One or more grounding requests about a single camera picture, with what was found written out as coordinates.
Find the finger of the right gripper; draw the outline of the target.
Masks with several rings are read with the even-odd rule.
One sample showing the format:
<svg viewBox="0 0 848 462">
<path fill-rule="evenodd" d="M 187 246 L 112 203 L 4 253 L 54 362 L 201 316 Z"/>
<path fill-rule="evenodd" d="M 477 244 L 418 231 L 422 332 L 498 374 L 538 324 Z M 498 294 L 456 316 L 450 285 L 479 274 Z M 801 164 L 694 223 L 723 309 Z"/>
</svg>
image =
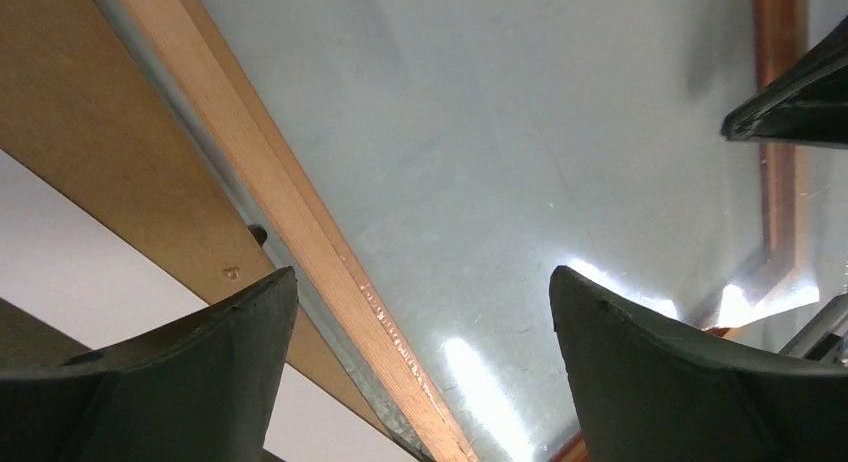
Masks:
<svg viewBox="0 0 848 462">
<path fill-rule="evenodd" d="M 728 141 L 783 141 L 794 145 L 847 146 L 847 21 L 789 70 L 728 113 Z"/>
</svg>

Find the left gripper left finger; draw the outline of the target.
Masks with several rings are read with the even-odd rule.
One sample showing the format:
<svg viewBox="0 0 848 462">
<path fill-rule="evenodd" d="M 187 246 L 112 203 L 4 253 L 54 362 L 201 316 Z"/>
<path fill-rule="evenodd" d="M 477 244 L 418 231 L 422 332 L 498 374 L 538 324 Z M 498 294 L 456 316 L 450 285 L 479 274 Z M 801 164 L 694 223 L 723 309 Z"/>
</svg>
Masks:
<svg viewBox="0 0 848 462">
<path fill-rule="evenodd" d="M 290 267 L 139 336 L 1 372 L 5 461 L 259 461 L 297 317 Z"/>
</svg>

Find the landscape photo print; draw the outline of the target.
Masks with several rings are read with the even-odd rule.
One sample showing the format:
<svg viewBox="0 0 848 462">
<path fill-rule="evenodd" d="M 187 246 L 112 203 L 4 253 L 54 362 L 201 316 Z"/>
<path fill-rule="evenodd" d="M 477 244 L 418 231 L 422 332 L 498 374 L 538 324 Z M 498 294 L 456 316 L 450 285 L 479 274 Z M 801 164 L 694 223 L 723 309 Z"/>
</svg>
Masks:
<svg viewBox="0 0 848 462">
<path fill-rule="evenodd" d="M 8 154 L 1 156 L 1 296 L 89 348 L 206 305 Z M 292 366 L 265 447 L 285 461 L 412 458 Z"/>
</svg>

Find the wooden picture frame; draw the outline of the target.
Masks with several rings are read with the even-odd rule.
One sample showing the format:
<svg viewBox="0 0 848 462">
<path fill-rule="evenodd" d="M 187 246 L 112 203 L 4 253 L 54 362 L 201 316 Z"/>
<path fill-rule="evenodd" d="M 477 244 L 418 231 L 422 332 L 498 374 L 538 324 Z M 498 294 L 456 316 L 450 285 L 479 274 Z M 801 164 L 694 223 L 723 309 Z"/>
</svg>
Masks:
<svg viewBox="0 0 848 462">
<path fill-rule="evenodd" d="M 836 295 L 830 167 L 727 112 L 843 0 L 118 0 L 439 461 L 597 460 L 561 265 L 776 351 Z"/>
</svg>

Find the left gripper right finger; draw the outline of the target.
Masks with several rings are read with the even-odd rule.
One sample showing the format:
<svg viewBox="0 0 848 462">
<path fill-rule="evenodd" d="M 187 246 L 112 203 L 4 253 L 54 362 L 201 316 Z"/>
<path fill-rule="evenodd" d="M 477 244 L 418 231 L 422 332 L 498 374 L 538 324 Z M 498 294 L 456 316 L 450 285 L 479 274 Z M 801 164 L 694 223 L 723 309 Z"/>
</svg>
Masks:
<svg viewBox="0 0 848 462">
<path fill-rule="evenodd" d="M 560 266 L 554 329 L 594 461 L 843 461 L 847 370 L 745 346 Z"/>
</svg>

